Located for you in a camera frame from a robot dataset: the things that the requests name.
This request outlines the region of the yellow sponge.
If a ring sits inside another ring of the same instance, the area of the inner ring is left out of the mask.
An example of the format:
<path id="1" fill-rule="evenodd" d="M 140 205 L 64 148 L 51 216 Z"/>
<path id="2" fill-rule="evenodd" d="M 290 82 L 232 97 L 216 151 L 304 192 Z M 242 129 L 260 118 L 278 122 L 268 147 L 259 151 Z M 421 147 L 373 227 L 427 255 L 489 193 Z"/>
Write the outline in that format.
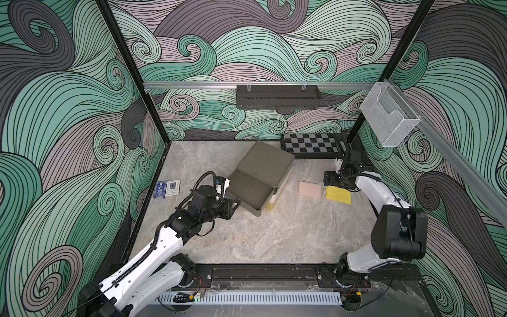
<path id="1" fill-rule="evenodd" d="M 326 188 L 326 199 L 348 205 L 352 204 L 351 192 L 335 186 L 328 186 Z"/>

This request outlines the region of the olive three-drawer storage box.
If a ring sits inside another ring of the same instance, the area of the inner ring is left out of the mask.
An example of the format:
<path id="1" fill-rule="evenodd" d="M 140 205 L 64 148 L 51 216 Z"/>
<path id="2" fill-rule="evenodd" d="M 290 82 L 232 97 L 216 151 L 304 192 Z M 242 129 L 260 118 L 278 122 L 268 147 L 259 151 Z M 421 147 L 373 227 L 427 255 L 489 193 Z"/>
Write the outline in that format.
<path id="1" fill-rule="evenodd" d="M 289 174 L 293 162 L 292 154 L 268 143 L 257 141 L 236 169 L 269 184 L 275 188 L 276 192 Z"/>

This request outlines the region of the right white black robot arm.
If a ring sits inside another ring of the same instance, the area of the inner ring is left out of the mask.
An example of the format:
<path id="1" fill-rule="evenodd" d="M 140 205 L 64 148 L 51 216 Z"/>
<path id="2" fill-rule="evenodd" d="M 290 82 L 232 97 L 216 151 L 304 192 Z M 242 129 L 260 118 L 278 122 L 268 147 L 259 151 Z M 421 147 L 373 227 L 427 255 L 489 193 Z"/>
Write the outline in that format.
<path id="1" fill-rule="evenodd" d="M 323 184 L 349 193 L 361 192 L 376 212 L 370 242 L 354 252 L 342 254 L 338 278 L 366 276 L 387 265 L 420 260 L 426 254 L 429 218 L 395 194 L 375 166 L 363 162 L 362 153 L 351 149 L 341 135 L 335 136 L 338 167 L 326 171 Z"/>

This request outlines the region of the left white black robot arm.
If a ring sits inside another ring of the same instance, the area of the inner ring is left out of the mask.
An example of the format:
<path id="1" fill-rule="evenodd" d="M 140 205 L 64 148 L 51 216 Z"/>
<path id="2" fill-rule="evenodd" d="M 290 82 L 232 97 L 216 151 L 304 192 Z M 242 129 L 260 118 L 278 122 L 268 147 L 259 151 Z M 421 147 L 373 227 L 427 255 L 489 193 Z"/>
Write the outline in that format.
<path id="1" fill-rule="evenodd" d="M 229 185 L 228 178 L 205 172 L 145 248 L 100 283 L 81 289 L 76 316 L 136 316 L 165 291 L 190 286 L 195 263 L 180 250 L 203 236 L 204 224 L 232 218 L 240 200 L 226 197 Z"/>

